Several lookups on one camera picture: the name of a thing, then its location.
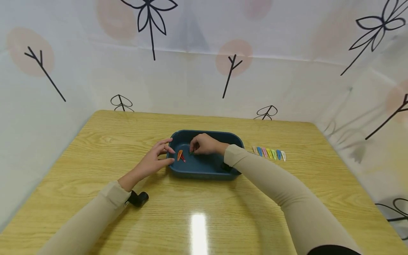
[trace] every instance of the wooden table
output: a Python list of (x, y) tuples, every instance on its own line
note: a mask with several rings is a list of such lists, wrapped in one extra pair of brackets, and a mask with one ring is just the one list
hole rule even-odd
[[(97, 111), (89, 119), (0, 236), (0, 254), (34, 254), (109, 181), (180, 129), (232, 132), (248, 150), (285, 151), (287, 162), (275, 162), (323, 201), (366, 254), (408, 254), (311, 123), (117, 111)], [(92, 253), (296, 254), (283, 213), (244, 176), (184, 180), (161, 170), (135, 191), (146, 191), (150, 200), (141, 209), (128, 206)]]

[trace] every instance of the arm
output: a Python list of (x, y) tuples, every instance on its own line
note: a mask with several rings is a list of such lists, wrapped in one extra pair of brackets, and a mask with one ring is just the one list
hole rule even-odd
[(110, 182), (65, 223), (38, 254), (86, 254), (106, 226), (123, 211), (129, 197), (130, 192), (117, 181)]
[(174, 150), (166, 145), (172, 139), (156, 143), (139, 164), (110, 182), (98, 195), (75, 214), (40, 249), (38, 254), (87, 254), (108, 226), (125, 208), (133, 187), (145, 177), (174, 162), (173, 158), (158, 160), (157, 156)]
[[(195, 154), (224, 155), (224, 162), (227, 165), (240, 171), (275, 201), (285, 215), (293, 244), (299, 255), (306, 255), (323, 245), (338, 245), (353, 251), (359, 250), (354, 240), (324, 204), (299, 179), (280, 166), (236, 145), (220, 143), (206, 134), (200, 134), (191, 141), (190, 151), (194, 151)], [(356, 254), (350, 250), (339, 251), (341, 254)]]

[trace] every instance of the row of hair clips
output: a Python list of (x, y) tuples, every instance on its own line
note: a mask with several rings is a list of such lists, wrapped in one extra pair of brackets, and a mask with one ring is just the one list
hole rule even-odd
[(268, 148), (264, 148), (264, 147), (255, 147), (252, 146), (252, 149), (254, 150), (254, 154), (259, 155), (261, 157), (268, 157), (270, 159), (274, 159), (276, 160), (276, 158), (278, 158), (279, 160), (281, 160), (281, 158), (283, 159), (284, 162), (286, 162), (286, 153), (284, 151), (281, 150), (271, 150)]

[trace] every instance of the white hair clip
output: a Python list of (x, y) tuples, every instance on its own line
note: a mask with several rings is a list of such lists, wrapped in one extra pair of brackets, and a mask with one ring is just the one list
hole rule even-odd
[(281, 154), (282, 154), (283, 161), (286, 162), (286, 153), (284, 151), (281, 151)]

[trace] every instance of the hand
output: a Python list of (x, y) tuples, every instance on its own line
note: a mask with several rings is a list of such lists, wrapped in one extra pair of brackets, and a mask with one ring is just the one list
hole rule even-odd
[(148, 177), (159, 171), (161, 168), (168, 166), (174, 162), (174, 158), (167, 158), (160, 160), (159, 155), (175, 151), (170, 148), (167, 143), (171, 142), (173, 138), (158, 141), (152, 149), (142, 158), (142, 160), (130, 172), (122, 176), (118, 182), (124, 190), (130, 192), (133, 187), (142, 179)]
[(190, 152), (194, 154), (218, 153), (224, 155), (229, 144), (219, 142), (207, 134), (199, 134), (191, 140)]

